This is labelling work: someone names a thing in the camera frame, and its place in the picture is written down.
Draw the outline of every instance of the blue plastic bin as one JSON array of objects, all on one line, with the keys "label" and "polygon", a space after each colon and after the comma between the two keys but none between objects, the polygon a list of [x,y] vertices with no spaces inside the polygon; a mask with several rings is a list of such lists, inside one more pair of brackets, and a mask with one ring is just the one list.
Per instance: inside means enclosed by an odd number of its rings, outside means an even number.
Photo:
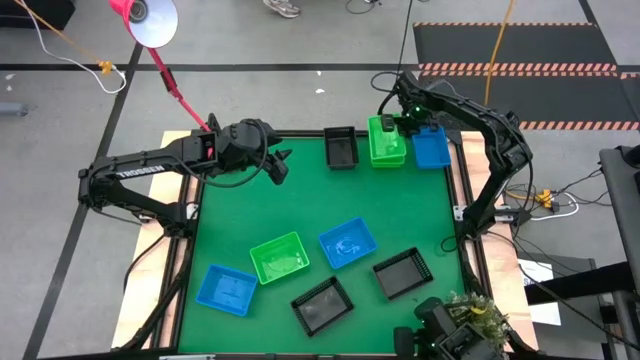
[{"label": "blue plastic bin", "polygon": [[451,156],[447,146],[444,128],[420,129],[420,134],[411,137],[416,152],[416,164],[420,169],[441,169],[451,165]]},{"label": "blue plastic bin", "polygon": [[254,275],[211,265],[200,286],[196,302],[228,313],[245,316],[258,283]]},{"label": "blue plastic bin", "polygon": [[318,236],[329,264],[339,269],[368,253],[378,246],[362,218],[355,218]]}]

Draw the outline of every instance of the black plastic bin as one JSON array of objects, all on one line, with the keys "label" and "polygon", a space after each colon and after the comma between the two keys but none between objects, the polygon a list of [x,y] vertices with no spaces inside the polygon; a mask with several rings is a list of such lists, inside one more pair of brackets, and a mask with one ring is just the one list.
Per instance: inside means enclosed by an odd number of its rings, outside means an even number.
[{"label": "black plastic bin", "polygon": [[433,280],[418,249],[411,248],[373,267],[382,291],[389,300]]},{"label": "black plastic bin", "polygon": [[353,169],[358,163],[356,129],[343,126],[324,129],[327,166],[333,170]]},{"label": "black plastic bin", "polygon": [[353,310],[353,303],[333,276],[292,301],[291,307],[311,337]]}]

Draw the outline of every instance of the concrete floor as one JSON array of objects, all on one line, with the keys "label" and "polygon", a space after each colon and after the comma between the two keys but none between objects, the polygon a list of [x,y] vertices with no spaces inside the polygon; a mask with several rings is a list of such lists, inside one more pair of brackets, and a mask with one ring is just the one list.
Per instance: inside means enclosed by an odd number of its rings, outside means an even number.
[{"label": "concrete floor", "polygon": [[[407,1],[385,0],[369,14],[345,12],[344,1],[298,0],[304,13],[284,20],[259,0],[178,1],[180,26],[160,50],[170,63],[395,63]],[[415,1],[413,21],[500,21],[508,0]],[[640,3],[590,0],[619,64],[640,64]],[[133,41],[107,1],[77,1],[65,33],[117,63],[126,63]],[[577,22],[585,16],[577,0],[519,1],[513,21]],[[409,31],[405,63],[415,63]],[[57,54],[80,55],[50,33]],[[1,63],[55,63],[39,48],[31,30],[0,29]],[[141,63],[151,59],[143,54]],[[223,124],[260,117],[275,128],[311,129],[353,124],[364,128],[382,94],[369,87],[374,72],[176,73],[181,90],[200,114],[214,111]],[[107,81],[117,87],[116,79]],[[83,72],[0,72],[0,101],[35,106],[25,118],[0,120],[0,359],[22,357],[49,286],[76,208],[77,170],[89,165],[113,106]],[[156,72],[136,72],[109,149],[117,155],[157,147],[165,130],[194,124],[173,102]],[[535,183],[559,188],[597,167],[597,152],[640,141],[636,132],[526,132],[535,154]],[[526,173],[519,174],[526,180]],[[150,181],[131,187],[147,191]],[[575,189],[586,198],[604,191],[602,179]],[[586,206],[578,215],[527,224],[521,234],[543,250],[592,257],[598,265],[624,259],[613,213]],[[89,214],[39,356],[107,351],[122,299],[124,271],[137,229]],[[576,347],[545,343],[550,353]],[[601,358],[598,344],[580,356]]]}]

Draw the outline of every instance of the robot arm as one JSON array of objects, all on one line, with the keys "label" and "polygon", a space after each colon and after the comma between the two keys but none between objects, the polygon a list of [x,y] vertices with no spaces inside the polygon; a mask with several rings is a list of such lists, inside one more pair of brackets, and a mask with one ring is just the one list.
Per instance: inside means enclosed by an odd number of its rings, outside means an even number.
[{"label": "robot arm", "polygon": [[245,119],[220,129],[213,116],[210,123],[211,132],[194,132],[162,149],[96,159],[78,173],[79,202],[96,210],[117,206],[139,218],[157,219],[168,234],[188,235],[185,204],[159,202],[127,189],[121,180],[167,171],[215,177],[255,166],[274,184],[282,184],[288,173],[284,159],[291,151],[269,153],[270,146],[282,141],[269,124]]},{"label": "robot arm", "polygon": [[533,154],[518,129],[519,120],[513,113],[501,115],[468,98],[460,96],[445,80],[420,86],[411,72],[403,72],[391,93],[383,101],[378,114],[393,97],[398,97],[402,117],[394,118],[398,130],[405,135],[430,126],[436,113],[445,112],[477,129],[485,140],[485,154],[489,160],[489,180],[463,212],[459,223],[460,236],[476,237],[494,223],[494,203],[506,181],[531,162]]}]

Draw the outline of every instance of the green table surface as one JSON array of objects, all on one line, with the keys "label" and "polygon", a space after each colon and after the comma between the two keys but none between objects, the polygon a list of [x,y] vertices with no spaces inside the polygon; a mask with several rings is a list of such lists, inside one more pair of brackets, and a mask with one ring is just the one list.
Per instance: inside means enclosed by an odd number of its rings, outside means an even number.
[{"label": "green table surface", "polygon": [[[262,173],[235,189],[205,187],[179,351],[393,353],[393,328],[420,326],[413,315],[416,305],[431,296],[446,299],[451,292],[464,291],[458,254],[440,250],[440,241],[453,234],[444,171],[417,169],[411,144],[403,167],[373,169],[367,141],[358,139],[360,164],[354,170],[332,171],[326,166],[322,138],[287,138],[277,146],[293,149],[281,186]],[[244,176],[247,173],[217,181]],[[365,220],[378,248],[333,270],[318,235],[355,217]],[[209,265],[255,274],[249,249],[291,231],[300,235],[310,265],[258,284],[246,317],[195,302]],[[414,246],[435,280],[388,301],[371,268]],[[290,303],[334,275],[355,308],[310,338]]]}]

